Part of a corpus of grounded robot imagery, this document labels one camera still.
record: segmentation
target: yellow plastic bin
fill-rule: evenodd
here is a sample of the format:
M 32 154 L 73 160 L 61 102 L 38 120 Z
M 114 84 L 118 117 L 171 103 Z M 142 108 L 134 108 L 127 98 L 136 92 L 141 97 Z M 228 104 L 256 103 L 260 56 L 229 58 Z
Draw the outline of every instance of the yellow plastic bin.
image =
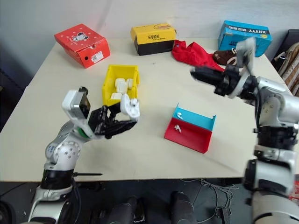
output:
M 128 89 L 128 96 L 130 98 L 137 98 L 138 91 L 137 85 L 139 84 L 139 71 L 137 65 L 122 65 L 122 64 L 110 64 L 106 74 L 106 78 L 102 87 L 103 104 L 110 106 L 120 102 L 119 99 L 110 99 L 112 93 L 116 92 L 115 80 L 117 78 L 132 78 L 133 86 Z

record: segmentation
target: red box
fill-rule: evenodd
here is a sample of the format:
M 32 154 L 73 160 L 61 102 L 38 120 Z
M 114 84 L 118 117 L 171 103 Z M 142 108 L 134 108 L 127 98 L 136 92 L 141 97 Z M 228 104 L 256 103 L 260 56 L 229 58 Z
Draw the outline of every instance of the red box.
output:
M 105 37 L 84 24 L 76 25 L 54 35 L 65 52 L 88 68 L 110 55 Z

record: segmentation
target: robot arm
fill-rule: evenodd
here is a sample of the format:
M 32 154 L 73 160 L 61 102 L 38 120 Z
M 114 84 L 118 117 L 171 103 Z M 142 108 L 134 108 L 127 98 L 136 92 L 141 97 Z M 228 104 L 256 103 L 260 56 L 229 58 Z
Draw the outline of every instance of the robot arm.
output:
M 121 102 L 102 106 L 91 112 L 87 99 L 88 90 L 80 88 L 67 93 L 62 107 L 70 121 L 65 123 L 57 137 L 46 147 L 47 161 L 41 185 L 36 189 L 29 222 L 47 224 L 71 223 L 72 204 L 69 197 L 74 188 L 74 169 L 85 142 L 113 135 L 131 129 L 140 116 L 139 102 L 121 97 Z M 118 113 L 124 113 L 130 120 L 117 121 Z
M 215 86 L 215 93 L 240 97 L 256 107 L 256 159 L 247 164 L 244 187 L 253 191 L 256 224 L 299 223 L 299 208 L 287 199 L 294 185 L 297 154 L 293 146 L 299 124 L 299 98 L 284 85 L 252 74 L 255 39 L 237 44 L 237 66 L 224 72 L 195 68 L 191 75 Z

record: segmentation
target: gray wall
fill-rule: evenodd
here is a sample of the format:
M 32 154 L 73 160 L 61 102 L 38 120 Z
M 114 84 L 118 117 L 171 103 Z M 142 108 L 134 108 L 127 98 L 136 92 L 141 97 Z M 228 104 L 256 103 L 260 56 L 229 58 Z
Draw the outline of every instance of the gray wall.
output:
M 22 67 L 13 74 L 17 79 L 34 76 L 55 43 L 53 35 L 78 23 L 109 38 L 166 21 L 179 39 L 217 38 L 224 20 L 265 25 L 273 35 L 266 53 L 272 58 L 286 31 L 299 28 L 298 10 L 299 0 L 0 0 L 0 41 Z

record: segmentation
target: white table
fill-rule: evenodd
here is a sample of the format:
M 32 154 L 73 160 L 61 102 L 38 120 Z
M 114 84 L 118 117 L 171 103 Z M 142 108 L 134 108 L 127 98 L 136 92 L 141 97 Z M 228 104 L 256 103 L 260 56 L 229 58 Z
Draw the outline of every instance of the white table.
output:
M 213 52 L 216 40 L 196 41 Z M 70 89 L 86 86 L 92 109 L 102 106 L 101 87 L 109 64 L 139 66 L 141 118 L 137 125 L 111 140 L 84 145 L 75 171 L 103 173 L 79 180 L 241 177 L 254 158 L 254 107 L 214 94 L 214 88 L 196 82 L 191 66 L 177 62 L 170 52 L 138 56 L 130 39 L 108 39 L 111 56 L 84 69 L 56 44 L 26 88 L 0 134 L 0 180 L 40 181 L 44 150 L 68 118 L 61 103 Z M 254 61 L 254 73 L 281 84 L 265 55 Z M 217 115 L 212 141 L 201 154 L 164 139 L 177 103 L 189 111 Z

